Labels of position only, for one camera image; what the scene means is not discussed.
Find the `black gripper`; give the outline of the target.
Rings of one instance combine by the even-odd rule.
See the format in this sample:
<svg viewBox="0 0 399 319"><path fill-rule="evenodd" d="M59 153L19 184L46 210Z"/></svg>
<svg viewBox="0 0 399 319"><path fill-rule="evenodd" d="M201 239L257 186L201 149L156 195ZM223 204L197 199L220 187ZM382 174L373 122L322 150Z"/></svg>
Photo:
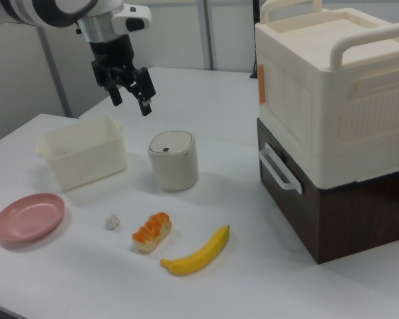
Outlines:
<svg viewBox="0 0 399 319"><path fill-rule="evenodd" d="M129 35L107 42L90 43L90 47L94 54L92 67L96 81L108 91L113 105L122 103L118 85L124 86L137 99L142 115L149 115L155 88L148 69L136 69L133 65L134 50Z"/></svg>

